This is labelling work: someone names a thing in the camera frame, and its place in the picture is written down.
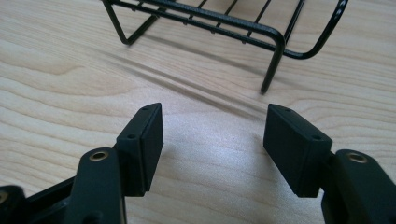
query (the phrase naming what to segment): clamp jaw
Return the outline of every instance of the clamp jaw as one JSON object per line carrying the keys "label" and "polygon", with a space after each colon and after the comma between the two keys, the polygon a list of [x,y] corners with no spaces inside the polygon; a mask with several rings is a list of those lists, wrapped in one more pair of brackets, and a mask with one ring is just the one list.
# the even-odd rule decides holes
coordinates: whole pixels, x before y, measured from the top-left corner
{"label": "clamp jaw", "polygon": [[81,157],[75,177],[29,198],[0,187],[0,223],[127,223],[124,197],[149,191],[162,148],[162,106],[144,106],[114,147]]}
{"label": "clamp jaw", "polygon": [[342,149],[296,112],[268,105],[263,145],[298,197],[324,190],[326,223],[396,223],[396,186],[370,156]]}

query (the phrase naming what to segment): wooden table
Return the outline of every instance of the wooden table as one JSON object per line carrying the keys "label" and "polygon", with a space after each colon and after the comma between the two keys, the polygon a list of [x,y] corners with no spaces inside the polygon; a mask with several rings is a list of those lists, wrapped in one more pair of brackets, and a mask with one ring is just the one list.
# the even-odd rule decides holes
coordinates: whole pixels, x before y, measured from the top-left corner
{"label": "wooden table", "polygon": [[[307,2],[292,49],[316,41],[335,2]],[[270,103],[396,180],[393,0],[350,1],[319,55],[284,57],[265,95],[272,52],[228,37],[159,19],[125,47],[100,1],[0,5],[0,186],[30,196],[73,176],[85,152],[113,146],[137,109],[157,102],[163,152],[151,191],[126,200],[131,223],[322,223],[322,193],[297,198],[262,147]],[[117,12],[128,33],[147,16]],[[265,20],[283,25],[276,10]]]}

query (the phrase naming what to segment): screw hole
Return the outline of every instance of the screw hole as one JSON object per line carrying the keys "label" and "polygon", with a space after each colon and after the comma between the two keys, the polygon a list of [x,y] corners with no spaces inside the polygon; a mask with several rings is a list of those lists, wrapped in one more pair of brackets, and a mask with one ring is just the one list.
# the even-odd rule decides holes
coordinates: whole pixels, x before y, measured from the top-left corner
{"label": "screw hole", "polygon": [[108,157],[108,153],[106,151],[98,151],[93,153],[90,156],[91,161],[101,161]]}
{"label": "screw hole", "polygon": [[312,135],[312,138],[315,139],[315,140],[321,140],[321,137],[318,136],[318,135]]}
{"label": "screw hole", "polygon": [[366,163],[367,162],[367,158],[365,158],[364,156],[362,156],[358,153],[350,152],[346,155],[351,161],[358,162],[358,163]]}
{"label": "screw hole", "polygon": [[394,215],[394,217],[391,217],[389,221],[390,223],[396,223],[396,215]]}
{"label": "screw hole", "polygon": [[5,202],[7,197],[8,197],[8,193],[7,192],[5,192],[3,190],[0,191],[0,203]]}
{"label": "screw hole", "polygon": [[101,212],[92,212],[84,217],[82,224],[99,224],[102,216]]}

